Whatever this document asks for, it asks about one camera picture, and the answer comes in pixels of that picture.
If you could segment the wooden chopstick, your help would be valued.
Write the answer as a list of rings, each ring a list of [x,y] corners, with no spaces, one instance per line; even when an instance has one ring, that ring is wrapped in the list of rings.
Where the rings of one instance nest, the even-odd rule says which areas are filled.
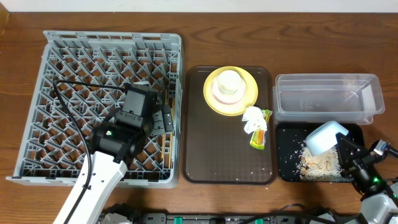
[[[169,164],[168,168],[170,169],[172,166],[172,144],[173,144],[173,136],[174,136],[174,103],[175,103],[175,98],[172,98],[172,106],[171,106],[171,119],[172,119],[172,130],[170,133],[170,150],[169,150]]]
[[[165,90],[165,105],[167,105],[167,104],[168,104],[168,90],[166,89]],[[165,141],[166,141],[166,133],[164,133],[162,135],[162,155],[161,155],[161,158],[163,159],[163,161],[165,159]]]

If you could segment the rice and food scraps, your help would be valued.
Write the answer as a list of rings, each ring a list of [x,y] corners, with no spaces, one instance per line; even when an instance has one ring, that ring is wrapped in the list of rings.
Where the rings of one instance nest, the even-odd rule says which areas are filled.
[[[335,146],[323,154],[313,156],[305,141],[293,144],[280,158],[279,174],[287,182],[351,182],[343,177]]]

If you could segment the light blue bowl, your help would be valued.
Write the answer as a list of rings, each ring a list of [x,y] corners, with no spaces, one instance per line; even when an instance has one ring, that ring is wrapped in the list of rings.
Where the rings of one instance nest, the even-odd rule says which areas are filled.
[[[336,135],[346,136],[349,131],[336,121],[328,121],[311,132],[305,143],[312,156],[318,156],[337,144]]]

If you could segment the yellow orange snack wrapper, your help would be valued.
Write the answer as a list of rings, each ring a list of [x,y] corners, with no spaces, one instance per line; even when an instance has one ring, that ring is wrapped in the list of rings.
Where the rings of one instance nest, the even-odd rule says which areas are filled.
[[[272,116],[272,111],[269,109],[261,110],[261,111],[262,111],[264,121],[266,122],[266,124],[268,124],[269,120]],[[252,137],[251,137],[251,140],[249,143],[250,146],[255,149],[258,149],[258,150],[264,150],[265,143],[266,143],[266,132],[267,132],[267,128],[266,128],[266,130],[257,128],[252,134]]]

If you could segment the white napkin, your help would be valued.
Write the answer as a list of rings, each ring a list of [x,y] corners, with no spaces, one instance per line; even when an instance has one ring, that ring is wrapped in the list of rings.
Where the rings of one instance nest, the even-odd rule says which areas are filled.
[[[267,131],[267,122],[265,121],[262,110],[256,106],[249,106],[246,108],[242,122],[245,122],[244,131],[250,134],[258,129]]]

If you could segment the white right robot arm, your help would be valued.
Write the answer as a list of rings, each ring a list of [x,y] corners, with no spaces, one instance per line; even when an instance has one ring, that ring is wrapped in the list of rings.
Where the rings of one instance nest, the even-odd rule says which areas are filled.
[[[397,179],[385,180],[375,168],[388,155],[397,157],[397,149],[381,139],[366,149],[341,133],[336,141],[341,175],[352,177],[362,194],[360,212],[349,222],[397,223]]]

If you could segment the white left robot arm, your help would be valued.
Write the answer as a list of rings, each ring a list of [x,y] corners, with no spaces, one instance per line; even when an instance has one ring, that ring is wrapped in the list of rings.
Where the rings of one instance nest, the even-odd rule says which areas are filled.
[[[132,160],[144,149],[155,128],[173,130],[171,109],[165,90],[149,84],[125,84],[126,99],[95,127],[86,148],[83,167],[56,223],[96,223],[109,196],[125,176]]]

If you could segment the clear plastic waste bin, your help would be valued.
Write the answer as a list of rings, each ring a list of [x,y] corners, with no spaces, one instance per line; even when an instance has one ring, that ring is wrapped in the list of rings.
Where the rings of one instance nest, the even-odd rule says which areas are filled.
[[[370,124],[385,111],[379,79],[371,73],[280,74],[273,97],[280,123]]]

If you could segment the black waste tray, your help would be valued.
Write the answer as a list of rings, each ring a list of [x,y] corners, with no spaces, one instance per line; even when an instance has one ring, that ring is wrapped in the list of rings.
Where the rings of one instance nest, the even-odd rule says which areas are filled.
[[[307,136],[319,126],[321,126],[320,123],[280,123],[277,125],[276,147],[278,172],[281,156],[286,155],[286,151],[289,151],[289,148],[292,147],[293,144],[305,141]]]

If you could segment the brown plastic serving tray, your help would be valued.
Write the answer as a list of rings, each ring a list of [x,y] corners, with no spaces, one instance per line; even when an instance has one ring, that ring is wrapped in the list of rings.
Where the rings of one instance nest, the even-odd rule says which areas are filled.
[[[203,86],[214,66],[188,70],[183,94],[182,175],[194,184],[267,185],[276,177],[274,122],[263,150],[250,146],[241,116],[211,109]]]

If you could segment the yellow plate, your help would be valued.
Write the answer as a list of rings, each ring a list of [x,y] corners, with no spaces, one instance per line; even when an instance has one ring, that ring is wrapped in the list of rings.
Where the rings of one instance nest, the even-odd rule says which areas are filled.
[[[225,70],[234,70],[238,72],[246,84],[246,94],[244,98],[232,105],[222,104],[215,99],[211,93],[211,84],[213,80]],[[220,67],[213,70],[206,78],[203,86],[203,95],[208,106],[219,114],[225,116],[237,116],[245,112],[246,108],[253,106],[257,100],[258,87],[254,77],[245,69],[235,66]]]

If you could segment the white cup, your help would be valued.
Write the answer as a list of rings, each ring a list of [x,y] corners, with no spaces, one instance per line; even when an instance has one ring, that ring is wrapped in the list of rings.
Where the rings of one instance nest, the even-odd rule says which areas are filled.
[[[240,74],[234,70],[225,70],[221,72],[216,81],[218,82],[218,88],[221,92],[227,94],[233,94],[241,89],[242,78]]]

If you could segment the grey plastic dish rack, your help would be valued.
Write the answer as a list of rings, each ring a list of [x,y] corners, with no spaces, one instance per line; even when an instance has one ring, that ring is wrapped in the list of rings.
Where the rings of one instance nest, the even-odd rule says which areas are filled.
[[[46,30],[47,38],[28,119],[9,181],[71,186],[86,155],[83,140],[114,108],[127,83],[168,90],[174,103],[172,166],[170,133],[149,136],[120,181],[125,188],[171,189],[178,184],[183,45],[177,34]]]

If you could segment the black rail with green clips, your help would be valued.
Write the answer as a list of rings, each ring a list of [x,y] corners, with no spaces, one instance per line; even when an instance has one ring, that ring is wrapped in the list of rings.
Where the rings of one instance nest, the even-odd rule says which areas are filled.
[[[144,213],[125,203],[116,203],[100,215],[96,223],[100,224],[238,224],[252,216],[222,214],[187,214],[187,213]]]

